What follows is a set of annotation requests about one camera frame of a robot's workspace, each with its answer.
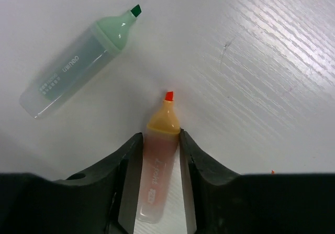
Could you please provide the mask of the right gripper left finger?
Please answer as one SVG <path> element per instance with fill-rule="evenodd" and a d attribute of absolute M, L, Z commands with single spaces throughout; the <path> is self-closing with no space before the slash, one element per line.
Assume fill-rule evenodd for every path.
<path fill-rule="evenodd" d="M 1 233 L 133 233 L 143 135 L 65 180 L 1 174 Z"/>

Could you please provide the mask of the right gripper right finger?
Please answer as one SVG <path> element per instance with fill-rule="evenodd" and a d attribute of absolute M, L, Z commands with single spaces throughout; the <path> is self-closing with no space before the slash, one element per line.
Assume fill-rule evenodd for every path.
<path fill-rule="evenodd" d="M 241 175 L 179 135 L 188 233 L 334 233 L 334 174 Z"/>

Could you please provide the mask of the orange pastel marker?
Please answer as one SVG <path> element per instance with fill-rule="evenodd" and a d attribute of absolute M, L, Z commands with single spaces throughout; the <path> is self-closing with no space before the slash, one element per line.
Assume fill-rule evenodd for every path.
<path fill-rule="evenodd" d="M 162 106 L 147 123 L 144 135 L 137 207 L 140 221 L 156 224 L 162 218 L 180 131 L 174 112 L 174 92 L 168 91 Z"/>

